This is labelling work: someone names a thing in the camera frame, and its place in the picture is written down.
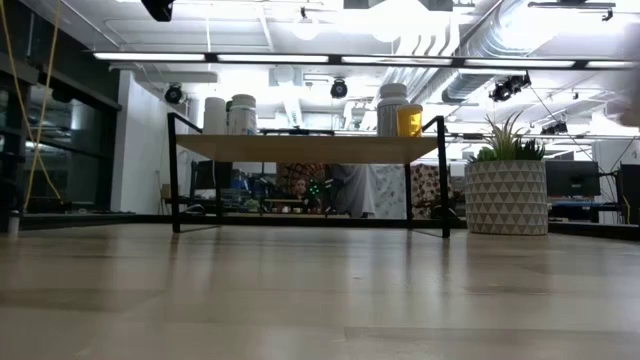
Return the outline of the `large white medicine bottle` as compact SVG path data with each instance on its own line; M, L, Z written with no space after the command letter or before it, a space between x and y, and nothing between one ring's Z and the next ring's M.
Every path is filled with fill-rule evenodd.
M391 137L397 135L397 109L408 103L407 88L401 83L389 83L379 90L380 100L376 106L377 135Z

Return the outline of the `medium clear bottle white cap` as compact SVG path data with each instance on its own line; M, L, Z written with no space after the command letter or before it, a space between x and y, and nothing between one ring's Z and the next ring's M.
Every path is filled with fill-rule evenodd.
M248 94L232 97L229 110L231 135L255 135L257 133L256 99Z

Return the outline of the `larger orange pill bottle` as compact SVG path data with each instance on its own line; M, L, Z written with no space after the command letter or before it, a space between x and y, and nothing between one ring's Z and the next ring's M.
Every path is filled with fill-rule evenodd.
M423 107L418 104L401 105L396 110L397 135L420 137L422 134Z

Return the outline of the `small clear bottle white cap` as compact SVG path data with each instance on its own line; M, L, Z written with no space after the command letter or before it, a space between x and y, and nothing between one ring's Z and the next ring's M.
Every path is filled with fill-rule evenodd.
M207 135L225 135L227 133L226 101L218 97L205 99L203 133Z

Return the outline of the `brown patterned panel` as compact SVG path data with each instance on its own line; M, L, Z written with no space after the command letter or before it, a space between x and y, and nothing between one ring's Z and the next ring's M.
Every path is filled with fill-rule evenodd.
M276 186L282 193L294 198L293 187L298 179L304 179L307 190L312 182L320 183L326 179L326 166L315 163L277 163Z

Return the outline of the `grey hanging cloth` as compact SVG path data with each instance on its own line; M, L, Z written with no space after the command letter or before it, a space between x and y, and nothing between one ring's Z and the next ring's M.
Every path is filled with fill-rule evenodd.
M336 209L349 213L352 218L373 218L375 179L372 166L333 164L330 169L332 177L343 182L336 196Z

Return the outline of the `white patterned hanging cloth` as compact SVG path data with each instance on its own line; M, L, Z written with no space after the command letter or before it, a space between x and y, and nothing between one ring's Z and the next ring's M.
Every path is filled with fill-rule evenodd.
M403 165L374 165L374 214L378 219L405 220L406 183Z

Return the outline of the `floral hanging cloth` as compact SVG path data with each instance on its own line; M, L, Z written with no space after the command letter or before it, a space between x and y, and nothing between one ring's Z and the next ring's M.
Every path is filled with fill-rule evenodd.
M432 219L441 204L438 166L416 164L410 168L412 215L415 220Z

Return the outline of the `black computer monitor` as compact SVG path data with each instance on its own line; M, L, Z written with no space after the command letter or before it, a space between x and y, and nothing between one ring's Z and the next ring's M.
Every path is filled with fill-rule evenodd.
M628 224L640 226L640 165L622 164L618 177L619 200Z
M217 187L229 189L232 187L233 165L231 162L213 160L194 162L193 170L194 190L213 190Z
M595 197L601 194L597 162L548 160L545 169L549 197Z

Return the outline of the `round white ceiling lamp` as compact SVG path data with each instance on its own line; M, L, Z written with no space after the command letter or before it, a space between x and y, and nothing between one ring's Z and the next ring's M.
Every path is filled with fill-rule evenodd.
M301 40L311 41L320 33L320 23L309 15L305 7L299 9L299 17L294 21L293 34Z

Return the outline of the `white triangle-patterned pot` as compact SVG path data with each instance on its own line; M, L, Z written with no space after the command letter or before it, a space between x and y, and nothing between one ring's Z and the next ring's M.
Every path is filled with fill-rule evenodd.
M465 216L472 233L543 236L548 232L545 163L505 160L465 167Z

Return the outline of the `green succulent plant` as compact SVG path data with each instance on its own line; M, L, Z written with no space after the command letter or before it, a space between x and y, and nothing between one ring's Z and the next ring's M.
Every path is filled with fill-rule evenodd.
M521 115L522 111L514 112L502 124L498 124L486 116L485 120L491 128L491 137L486 140L487 146L483 147L476 156L470 158L470 163L512 160L541 161L545 153L544 144L535 139L523 141L521 130L514 128Z

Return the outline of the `long linear ceiling light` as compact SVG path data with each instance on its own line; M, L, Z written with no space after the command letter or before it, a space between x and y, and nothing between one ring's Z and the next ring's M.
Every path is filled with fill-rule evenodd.
M185 63L234 65L327 65L364 67L455 68L547 71L627 71L640 61L615 59L553 59L400 55L342 55L293 53L178 53L95 52L100 61L111 63Z

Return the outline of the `wooden shelf black frame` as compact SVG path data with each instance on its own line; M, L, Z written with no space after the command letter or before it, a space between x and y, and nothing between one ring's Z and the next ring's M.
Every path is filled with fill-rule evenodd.
M274 162L322 164L402 164L405 176L406 221L404 226L418 229L411 205L411 163L432 150L438 151L441 208L444 211L439 224L441 237L451 233L449 220L448 167L446 163L446 132L442 116L436 116L425 130L435 127L437 136L429 137L377 137L377 136L240 136L204 135L202 130L181 115L167 114L171 224L175 233L187 218L180 214L178 195L177 148L179 146L214 162Z

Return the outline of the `silver ventilation duct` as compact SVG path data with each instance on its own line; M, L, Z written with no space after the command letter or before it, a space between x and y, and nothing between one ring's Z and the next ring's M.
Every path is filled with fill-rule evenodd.
M554 35L553 30L533 30L537 10L529 3L535 0L498 0L479 24L467 31L454 51L462 57L527 57ZM391 68L387 83L407 87L412 103L444 102L459 104L485 85L492 77L469 74L453 68Z

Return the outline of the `black left rig frame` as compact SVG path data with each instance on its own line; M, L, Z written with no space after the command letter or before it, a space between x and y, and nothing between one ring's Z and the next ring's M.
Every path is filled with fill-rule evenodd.
M20 220L20 230L46 230L120 224L171 224L168 215L144 214L27 214Z

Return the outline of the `black rig frame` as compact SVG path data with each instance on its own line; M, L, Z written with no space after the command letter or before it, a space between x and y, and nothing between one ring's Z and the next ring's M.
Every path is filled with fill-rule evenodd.
M583 222L551 222L550 233L640 242L640 226Z
M120 224L171 224L168 215L144 214L27 214L20 220L20 230L46 230Z

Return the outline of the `black overhead mount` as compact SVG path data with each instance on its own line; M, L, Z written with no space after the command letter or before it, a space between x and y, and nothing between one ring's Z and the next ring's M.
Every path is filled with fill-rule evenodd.
M149 15L156 22L170 22L175 0L140 0Z

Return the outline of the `black right rig frame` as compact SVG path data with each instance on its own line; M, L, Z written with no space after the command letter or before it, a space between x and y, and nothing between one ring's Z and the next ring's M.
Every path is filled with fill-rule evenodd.
M640 226L583 222L551 222L550 233L640 242Z

